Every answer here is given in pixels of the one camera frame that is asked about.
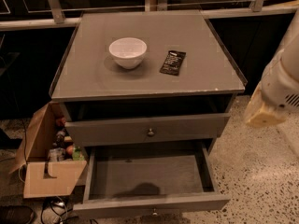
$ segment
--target dark background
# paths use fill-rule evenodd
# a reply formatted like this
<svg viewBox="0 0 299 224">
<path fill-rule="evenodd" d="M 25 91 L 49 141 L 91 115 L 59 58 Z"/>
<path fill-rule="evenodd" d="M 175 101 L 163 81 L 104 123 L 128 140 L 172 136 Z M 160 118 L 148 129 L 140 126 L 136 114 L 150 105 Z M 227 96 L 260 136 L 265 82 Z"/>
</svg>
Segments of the dark background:
<svg viewBox="0 0 299 224">
<path fill-rule="evenodd" d="M 50 13 L 29 14 L 22 0 L 7 3 L 11 14 L 0 15 L 0 22 L 52 18 Z M 76 17 L 80 12 L 65 14 Z M 254 91 L 292 17 L 282 14 L 210 20 L 249 82 L 245 94 Z M 6 35 L 5 49 L 20 54 L 0 76 L 0 119 L 30 118 L 50 100 L 50 84 L 74 29 L 0 32 L 0 36 Z"/>
</svg>

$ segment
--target drawer knob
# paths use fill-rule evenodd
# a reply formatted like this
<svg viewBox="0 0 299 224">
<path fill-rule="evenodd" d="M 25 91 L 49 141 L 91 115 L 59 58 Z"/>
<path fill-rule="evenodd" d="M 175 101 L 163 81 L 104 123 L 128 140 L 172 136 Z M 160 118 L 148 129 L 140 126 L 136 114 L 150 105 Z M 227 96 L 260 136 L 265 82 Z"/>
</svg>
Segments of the drawer knob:
<svg viewBox="0 0 299 224">
<path fill-rule="evenodd" d="M 152 136 L 154 136 L 156 133 L 151 129 L 151 128 L 149 128 L 149 130 L 148 130 L 148 137 L 152 137 Z"/>
<path fill-rule="evenodd" d="M 158 213 L 157 213 L 157 211 L 156 211 L 156 208 L 153 208 L 152 215 L 155 216 L 155 217 L 158 216 Z"/>
</svg>

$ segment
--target drawer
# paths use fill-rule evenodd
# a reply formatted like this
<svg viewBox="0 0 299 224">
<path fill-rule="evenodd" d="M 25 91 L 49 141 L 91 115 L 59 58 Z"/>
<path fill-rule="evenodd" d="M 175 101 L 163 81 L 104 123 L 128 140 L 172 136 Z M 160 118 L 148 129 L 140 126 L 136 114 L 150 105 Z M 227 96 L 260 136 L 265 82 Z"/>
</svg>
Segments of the drawer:
<svg viewBox="0 0 299 224">
<path fill-rule="evenodd" d="M 219 137 L 229 114 L 101 119 L 67 122 L 66 129 L 81 147 L 208 139 Z"/>
<path fill-rule="evenodd" d="M 135 217 L 222 209 L 202 141 L 94 147 L 82 218 Z"/>
</svg>

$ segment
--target bowl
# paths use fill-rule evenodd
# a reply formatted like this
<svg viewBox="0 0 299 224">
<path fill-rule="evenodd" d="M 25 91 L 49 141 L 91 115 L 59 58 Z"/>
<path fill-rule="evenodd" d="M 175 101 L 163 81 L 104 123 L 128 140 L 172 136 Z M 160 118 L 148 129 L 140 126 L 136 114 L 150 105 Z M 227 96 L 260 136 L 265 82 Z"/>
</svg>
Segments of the bowl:
<svg viewBox="0 0 299 224">
<path fill-rule="evenodd" d="M 140 39 L 125 37 L 115 40 L 109 46 L 113 60 L 125 69 L 137 67 L 144 59 L 147 44 Z"/>
</svg>

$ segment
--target granite floor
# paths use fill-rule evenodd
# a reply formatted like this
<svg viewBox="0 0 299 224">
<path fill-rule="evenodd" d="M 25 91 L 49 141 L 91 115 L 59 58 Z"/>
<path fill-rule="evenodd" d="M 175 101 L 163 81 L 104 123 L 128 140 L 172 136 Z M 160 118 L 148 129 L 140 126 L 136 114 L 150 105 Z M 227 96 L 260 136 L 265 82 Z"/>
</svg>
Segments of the granite floor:
<svg viewBox="0 0 299 224">
<path fill-rule="evenodd" d="M 232 117 L 210 154 L 214 175 L 221 193 L 231 196 L 220 211 L 190 212 L 157 217 L 98 219 L 101 224 L 193 224 L 193 223 L 299 223 L 299 114 L 275 127 L 254 129 L 243 123 L 248 96 L 238 96 L 231 110 Z M 15 138 L 22 136 L 17 120 L 2 120 L 0 128 Z M 34 223 L 41 223 L 43 200 L 24 200 L 23 183 L 16 173 L 8 174 L 14 149 L 0 151 L 0 204 L 26 204 L 37 214 Z M 81 198 L 81 189 L 70 197 L 68 208 Z M 55 208 L 62 213 L 63 208 Z M 91 223 L 69 212 L 68 223 Z M 50 208 L 43 213 L 44 223 L 53 223 L 56 215 Z"/>
</svg>

